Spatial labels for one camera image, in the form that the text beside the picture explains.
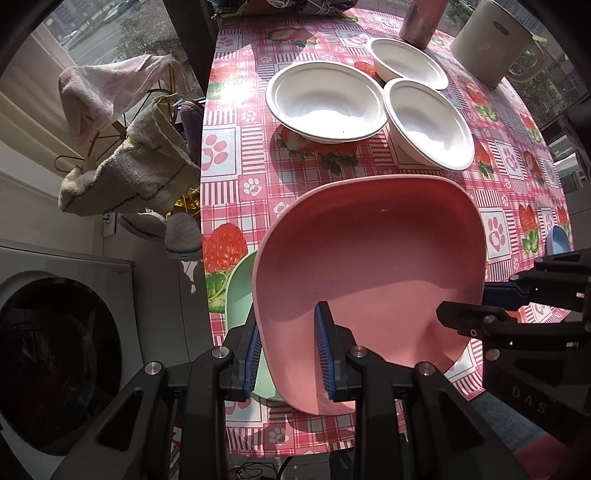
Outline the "blue square plate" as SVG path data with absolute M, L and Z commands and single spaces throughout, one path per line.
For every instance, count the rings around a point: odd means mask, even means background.
M 571 251 L 567 232 L 559 225 L 554 225 L 547 233 L 545 253 L 547 256 L 563 254 Z

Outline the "pink square plate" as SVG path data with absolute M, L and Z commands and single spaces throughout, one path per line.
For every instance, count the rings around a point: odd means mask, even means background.
M 329 400 L 315 349 L 314 310 L 356 342 L 403 366 L 449 370 L 468 341 L 437 319 L 445 302 L 477 304 L 487 246 L 479 211 L 457 183 L 380 175 L 311 190 L 263 238 L 252 272 L 263 353 L 280 397 L 311 415 L 342 415 Z

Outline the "white paper bowl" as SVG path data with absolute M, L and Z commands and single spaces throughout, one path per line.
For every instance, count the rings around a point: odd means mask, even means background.
M 475 145 L 464 117 L 437 91 L 410 79 L 389 81 L 383 101 L 394 144 L 414 161 L 451 172 L 472 165 Z
M 378 82 L 332 61 L 291 64 L 274 74 L 266 106 L 284 127 L 324 144 L 365 140 L 388 122 Z
M 449 79 L 440 64 L 418 48 L 403 41 L 374 38 L 367 43 L 378 76 L 385 82 L 407 78 L 442 91 Z

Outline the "green square plate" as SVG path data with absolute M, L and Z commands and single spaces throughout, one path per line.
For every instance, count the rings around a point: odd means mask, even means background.
M 242 326 L 249 317 L 250 307 L 252 306 L 252 271 L 254 260 L 256 260 L 256 251 L 245 255 L 236 264 L 228 277 L 224 310 L 225 324 L 228 330 Z M 254 386 L 253 393 L 266 400 L 283 400 L 276 391 L 276 386 L 270 376 L 264 354 L 260 355 L 259 370 L 257 370 L 256 386 Z

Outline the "grey slipper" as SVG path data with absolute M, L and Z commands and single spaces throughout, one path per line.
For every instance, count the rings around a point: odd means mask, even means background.
M 195 219 L 185 212 L 172 214 L 166 221 L 164 245 L 171 259 L 197 260 L 201 253 L 201 233 Z

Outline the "washing machine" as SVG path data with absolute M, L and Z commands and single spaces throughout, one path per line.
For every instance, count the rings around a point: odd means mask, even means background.
M 2 478 L 50 478 L 139 370 L 132 266 L 2 241 Z

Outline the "pink strawberry tablecloth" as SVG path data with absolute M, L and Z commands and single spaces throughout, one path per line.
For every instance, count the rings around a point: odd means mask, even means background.
M 221 342 L 231 324 L 228 285 L 283 212 L 305 193 L 339 180 L 415 174 L 390 129 L 352 146 L 322 146 L 273 119 L 264 91 L 276 72 L 308 60 L 335 61 L 365 73 L 368 45 L 394 38 L 398 4 L 381 12 L 363 1 L 338 17 L 233 19 L 218 35 L 207 88 L 201 153 L 201 227 L 211 332 Z M 445 71 L 445 97 L 467 121 L 476 158 L 454 176 L 479 209 L 490 240 L 486 278 L 530 268 L 552 226 L 570 218 L 551 153 L 516 88 L 490 88 L 453 57 L 451 36 L 437 31 L 428 52 Z

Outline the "beige hanging towel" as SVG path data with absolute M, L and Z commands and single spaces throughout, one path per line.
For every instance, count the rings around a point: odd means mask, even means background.
M 126 138 L 94 170 L 72 169 L 62 180 L 58 206 L 78 216 L 110 212 L 165 215 L 200 180 L 200 169 L 170 121 L 167 96 L 144 108 Z

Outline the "cream mug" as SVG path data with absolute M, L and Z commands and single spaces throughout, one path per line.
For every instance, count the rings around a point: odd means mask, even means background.
M 469 72 L 492 89 L 503 78 L 528 82 L 545 67 L 544 51 L 533 35 L 495 1 L 479 3 L 450 48 Z M 525 50 L 534 54 L 535 63 L 522 73 L 512 73 L 512 65 Z

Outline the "pink tumbler cup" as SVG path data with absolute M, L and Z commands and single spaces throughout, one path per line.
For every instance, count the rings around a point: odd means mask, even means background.
M 403 22 L 401 39 L 419 49 L 425 49 L 447 5 L 447 0 L 414 0 Z

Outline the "pink hanging towel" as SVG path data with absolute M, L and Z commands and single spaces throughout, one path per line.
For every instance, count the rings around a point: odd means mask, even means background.
M 78 145 L 110 125 L 159 81 L 179 95 L 189 92 L 183 66 L 170 54 L 143 54 L 104 65 L 76 65 L 58 77 L 58 92 L 69 132 Z

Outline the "dark plaid cloth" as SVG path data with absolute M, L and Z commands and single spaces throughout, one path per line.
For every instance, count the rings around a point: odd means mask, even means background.
M 229 16 L 260 16 L 301 14 L 339 16 L 358 4 L 358 0 L 218 0 L 211 1 L 215 14 Z

